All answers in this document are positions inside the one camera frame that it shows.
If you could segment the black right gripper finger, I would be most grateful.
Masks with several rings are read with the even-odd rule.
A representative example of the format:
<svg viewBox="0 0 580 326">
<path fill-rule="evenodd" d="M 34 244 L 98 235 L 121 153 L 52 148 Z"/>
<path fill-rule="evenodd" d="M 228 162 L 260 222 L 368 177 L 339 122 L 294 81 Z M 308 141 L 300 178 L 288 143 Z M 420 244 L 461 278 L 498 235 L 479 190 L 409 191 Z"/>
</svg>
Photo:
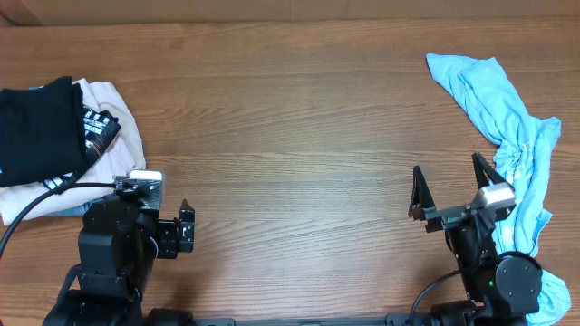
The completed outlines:
<svg viewBox="0 0 580 326">
<path fill-rule="evenodd" d="M 479 152 L 472 154 L 472 161 L 478 189 L 496 184 L 507 184 L 512 187 Z"/>
<path fill-rule="evenodd" d="M 421 171 L 421 167 L 415 166 L 413 168 L 413 184 L 409 205 L 409 217 L 412 217 L 414 220 L 424 221 L 435 211 L 436 206 L 427 181 Z"/>
</svg>

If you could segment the black t-shirt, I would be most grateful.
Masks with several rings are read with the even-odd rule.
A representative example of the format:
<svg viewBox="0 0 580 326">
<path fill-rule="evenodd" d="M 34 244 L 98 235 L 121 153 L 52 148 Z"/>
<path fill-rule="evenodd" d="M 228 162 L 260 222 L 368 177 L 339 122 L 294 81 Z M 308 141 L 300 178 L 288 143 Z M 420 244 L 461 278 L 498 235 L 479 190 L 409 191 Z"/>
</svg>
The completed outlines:
<svg viewBox="0 0 580 326">
<path fill-rule="evenodd" d="M 70 76 L 1 90 L 1 186 L 87 170 L 82 117 L 82 90 Z"/>
</svg>

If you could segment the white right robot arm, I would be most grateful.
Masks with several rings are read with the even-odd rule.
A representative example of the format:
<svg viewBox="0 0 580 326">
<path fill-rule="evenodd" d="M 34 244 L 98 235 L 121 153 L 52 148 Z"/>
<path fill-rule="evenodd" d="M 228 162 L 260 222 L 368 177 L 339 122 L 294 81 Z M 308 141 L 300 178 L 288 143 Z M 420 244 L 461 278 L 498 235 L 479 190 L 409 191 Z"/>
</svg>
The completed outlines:
<svg viewBox="0 0 580 326">
<path fill-rule="evenodd" d="M 424 221 L 428 233 L 442 231 L 458 269 L 420 292 L 409 313 L 410 325 L 525 325 L 539 311 L 542 266 L 518 251 L 498 253 L 492 233 L 516 208 L 516 193 L 476 152 L 472 155 L 478 191 L 471 202 L 438 209 L 421 168 L 413 168 L 409 217 Z M 435 305 L 420 316 L 422 299 L 434 288 L 460 276 L 467 298 Z"/>
</svg>

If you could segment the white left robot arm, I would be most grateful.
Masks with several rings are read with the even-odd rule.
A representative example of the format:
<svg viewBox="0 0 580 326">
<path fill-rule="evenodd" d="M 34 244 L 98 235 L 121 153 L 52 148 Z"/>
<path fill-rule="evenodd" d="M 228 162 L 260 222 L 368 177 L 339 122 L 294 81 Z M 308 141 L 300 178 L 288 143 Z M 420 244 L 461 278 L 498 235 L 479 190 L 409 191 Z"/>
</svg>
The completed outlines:
<svg viewBox="0 0 580 326">
<path fill-rule="evenodd" d="M 193 251 L 195 210 L 183 201 L 179 216 L 160 220 L 142 202 L 120 198 L 92 205 L 83 216 L 78 246 L 81 262 L 69 270 L 49 326 L 194 325 L 191 312 L 142 310 L 157 259 Z"/>
</svg>

